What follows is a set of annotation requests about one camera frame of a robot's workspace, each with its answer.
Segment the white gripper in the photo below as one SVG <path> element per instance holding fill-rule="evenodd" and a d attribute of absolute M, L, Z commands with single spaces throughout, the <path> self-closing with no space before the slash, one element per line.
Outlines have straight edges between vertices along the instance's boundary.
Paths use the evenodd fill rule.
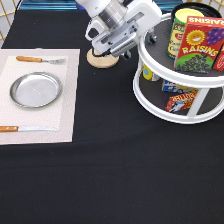
<path fill-rule="evenodd" d="M 91 17 L 85 37 L 102 56 L 123 54 L 128 60 L 140 37 L 156 26 L 162 18 L 162 12 L 153 0 L 132 0 L 124 5 L 120 0 L 97 0 L 87 7 Z M 146 41 L 153 45 L 157 36 L 148 32 Z"/>

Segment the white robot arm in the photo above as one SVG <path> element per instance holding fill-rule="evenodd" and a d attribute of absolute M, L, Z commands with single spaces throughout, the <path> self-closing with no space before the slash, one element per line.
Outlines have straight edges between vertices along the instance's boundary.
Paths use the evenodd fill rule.
<path fill-rule="evenodd" d="M 76 0 L 90 16 L 85 37 L 101 55 L 118 57 L 156 26 L 162 11 L 153 0 Z"/>

